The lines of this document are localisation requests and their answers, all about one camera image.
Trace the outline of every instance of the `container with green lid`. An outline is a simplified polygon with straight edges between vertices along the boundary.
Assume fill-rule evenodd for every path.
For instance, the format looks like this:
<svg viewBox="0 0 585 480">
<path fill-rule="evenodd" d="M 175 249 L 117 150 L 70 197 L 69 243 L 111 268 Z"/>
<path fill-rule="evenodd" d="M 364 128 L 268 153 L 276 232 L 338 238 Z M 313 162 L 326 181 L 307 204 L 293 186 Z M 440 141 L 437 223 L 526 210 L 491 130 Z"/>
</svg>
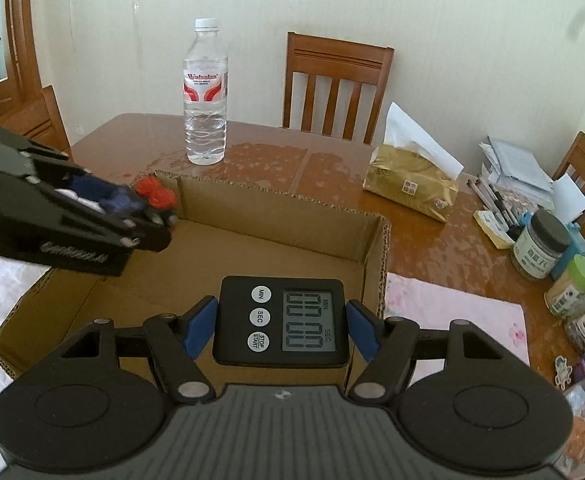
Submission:
<svg viewBox="0 0 585 480">
<path fill-rule="evenodd" d="M 548 309 L 559 317 L 570 317 L 585 295 L 585 257 L 576 254 L 566 270 L 543 295 Z"/>
</svg>

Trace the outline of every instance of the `pink floral placemat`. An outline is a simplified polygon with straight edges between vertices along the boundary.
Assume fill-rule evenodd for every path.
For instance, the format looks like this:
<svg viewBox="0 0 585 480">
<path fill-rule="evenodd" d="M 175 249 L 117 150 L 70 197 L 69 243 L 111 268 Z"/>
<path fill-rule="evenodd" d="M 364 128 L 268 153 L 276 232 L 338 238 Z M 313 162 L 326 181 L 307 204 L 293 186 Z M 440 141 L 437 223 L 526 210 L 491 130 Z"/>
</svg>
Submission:
<svg viewBox="0 0 585 480">
<path fill-rule="evenodd" d="M 530 365 L 522 307 L 461 290 L 388 273 L 384 317 L 401 316 L 422 328 L 448 330 L 453 319 L 472 321 Z M 444 360 L 419 361 L 413 382 L 444 368 Z"/>
</svg>

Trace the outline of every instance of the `blue gripper pad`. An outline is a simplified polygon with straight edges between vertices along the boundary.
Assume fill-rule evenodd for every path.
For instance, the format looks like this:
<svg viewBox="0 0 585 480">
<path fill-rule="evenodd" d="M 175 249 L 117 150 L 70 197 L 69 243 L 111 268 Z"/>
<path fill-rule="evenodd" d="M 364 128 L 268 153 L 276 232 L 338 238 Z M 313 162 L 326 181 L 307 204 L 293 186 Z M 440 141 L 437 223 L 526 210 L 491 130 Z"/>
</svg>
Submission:
<svg viewBox="0 0 585 480">
<path fill-rule="evenodd" d="M 346 303 L 348 334 L 364 360 L 369 363 L 375 358 L 381 345 L 377 342 L 375 326 L 352 303 Z"/>
<path fill-rule="evenodd" d="M 212 298 L 188 323 L 184 348 L 193 361 L 199 357 L 214 334 L 218 306 L 217 299 Z"/>
</svg>

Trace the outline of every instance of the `wooden table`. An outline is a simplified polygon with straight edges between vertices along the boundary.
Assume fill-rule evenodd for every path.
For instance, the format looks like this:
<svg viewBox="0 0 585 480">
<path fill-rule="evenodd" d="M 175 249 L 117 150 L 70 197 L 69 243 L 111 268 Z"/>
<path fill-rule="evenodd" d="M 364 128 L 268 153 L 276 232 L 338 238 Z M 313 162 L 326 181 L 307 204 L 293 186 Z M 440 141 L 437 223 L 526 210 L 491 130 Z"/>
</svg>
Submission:
<svg viewBox="0 0 585 480">
<path fill-rule="evenodd" d="M 458 194 L 448 222 L 442 224 L 363 191 L 370 146 L 230 122 L 225 158 L 212 166 L 196 166 L 186 157 L 182 117 L 124 114 L 80 140 L 72 152 L 78 164 L 121 184 L 141 172 L 167 170 L 383 214 L 393 224 L 389 272 L 521 304 L 531 367 L 549 381 L 555 356 L 562 354 L 569 362 L 577 357 L 561 322 L 545 306 L 543 293 L 550 279 L 529 282 L 512 266 L 508 251 L 495 249 L 473 219 L 479 200 Z"/>
</svg>

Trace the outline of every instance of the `white button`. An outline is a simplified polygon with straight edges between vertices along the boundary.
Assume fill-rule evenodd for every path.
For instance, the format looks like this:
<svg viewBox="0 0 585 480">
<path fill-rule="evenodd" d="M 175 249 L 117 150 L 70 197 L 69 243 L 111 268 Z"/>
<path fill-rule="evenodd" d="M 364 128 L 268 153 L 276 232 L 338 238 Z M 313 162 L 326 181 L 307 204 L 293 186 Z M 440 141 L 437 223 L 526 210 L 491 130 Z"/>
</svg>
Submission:
<svg viewBox="0 0 585 480">
<path fill-rule="evenodd" d="M 266 285 L 257 285 L 250 294 L 257 303 L 270 300 L 270 289 Z"/>
<path fill-rule="evenodd" d="M 255 326 L 266 326 L 270 321 L 270 312 L 265 308 L 254 308 L 250 313 L 250 322 Z"/>
<path fill-rule="evenodd" d="M 253 332 L 248 336 L 248 348 L 253 352 L 263 352 L 269 344 L 270 340 L 263 332 Z"/>
</svg>

